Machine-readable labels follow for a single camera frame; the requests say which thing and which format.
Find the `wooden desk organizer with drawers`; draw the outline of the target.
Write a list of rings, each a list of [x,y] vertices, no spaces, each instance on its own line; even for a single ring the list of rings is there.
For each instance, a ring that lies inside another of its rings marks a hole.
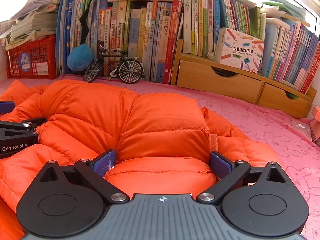
[[[183,40],[175,49],[171,84],[221,94],[261,107],[281,110],[295,118],[306,118],[317,90],[303,94],[259,74],[219,64],[205,57],[182,52]]]

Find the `stack of paper booklets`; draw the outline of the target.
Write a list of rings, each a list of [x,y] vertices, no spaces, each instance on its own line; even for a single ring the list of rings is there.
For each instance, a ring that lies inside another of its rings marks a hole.
[[[9,29],[1,33],[1,45],[6,50],[53,35],[57,23],[57,4],[50,0],[27,0],[10,21]]]

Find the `row of upright books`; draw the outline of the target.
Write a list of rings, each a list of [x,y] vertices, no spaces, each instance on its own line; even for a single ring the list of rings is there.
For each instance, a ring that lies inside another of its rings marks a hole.
[[[75,72],[67,66],[74,48],[89,46],[95,60],[101,44],[139,57],[142,79],[169,84],[179,39],[184,53],[214,60],[219,30],[229,28],[264,41],[254,74],[306,93],[319,70],[319,37],[305,16],[288,0],[60,0],[56,73]]]

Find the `red plastic crate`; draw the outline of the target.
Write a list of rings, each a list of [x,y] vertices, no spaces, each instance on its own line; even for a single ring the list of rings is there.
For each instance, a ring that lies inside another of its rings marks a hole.
[[[7,51],[8,78],[57,78],[55,36],[49,35]]]

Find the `miniature black bicycle model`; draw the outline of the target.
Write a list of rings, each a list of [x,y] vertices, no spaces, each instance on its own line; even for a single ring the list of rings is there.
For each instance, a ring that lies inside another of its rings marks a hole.
[[[99,55],[91,62],[84,72],[84,81],[92,83],[106,66],[111,72],[112,79],[119,78],[120,81],[126,84],[137,83],[144,76],[144,67],[137,56],[129,56],[127,50],[110,50],[101,44],[99,45]],[[115,68],[111,68],[105,62],[105,58],[119,57]]]

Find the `pink bunny blanket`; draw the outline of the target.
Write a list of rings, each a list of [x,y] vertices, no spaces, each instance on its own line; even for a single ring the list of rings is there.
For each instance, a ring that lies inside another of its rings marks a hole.
[[[241,100],[209,93],[193,92],[174,86],[139,82],[122,85],[115,81],[101,84],[125,88],[139,95],[176,93],[196,100],[227,119],[249,139],[267,144],[276,152],[278,161],[308,203],[310,215],[304,228],[307,239],[319,239],[319,147],[293,127],[293,119],[280,112]]]

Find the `white label printer box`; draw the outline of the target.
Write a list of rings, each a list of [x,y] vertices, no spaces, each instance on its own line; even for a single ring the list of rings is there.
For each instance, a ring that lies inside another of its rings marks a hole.
[[[257,73],[263,50],[263,40],[233,29],[220,28],[214,60],[226,66]]]

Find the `orange puffer jacket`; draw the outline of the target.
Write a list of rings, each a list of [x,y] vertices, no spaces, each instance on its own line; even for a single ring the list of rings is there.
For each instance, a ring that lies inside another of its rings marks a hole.
[[[16,206],[50,160],[72,165],[113,149],[116,165],[103,178],[129,196],[200,194],[217,181],[209,168],[212,151],[257,167],[279,160],[267,144],[176,93],[139,95],[76,80],[28,88],[14,81],[1,100],[15,103],[3,121],[46,118],[36,145],[1,160],[1,239],[23,236]]]

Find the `blue plush ball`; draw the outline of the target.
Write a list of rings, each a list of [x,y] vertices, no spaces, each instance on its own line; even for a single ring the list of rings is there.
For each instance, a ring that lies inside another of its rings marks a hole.
[[[94,60],[93,50],[85,44],[74,48],[67,58],[67,66],[70,70],[75,72],[81,72],[87,69],[87,67]]]

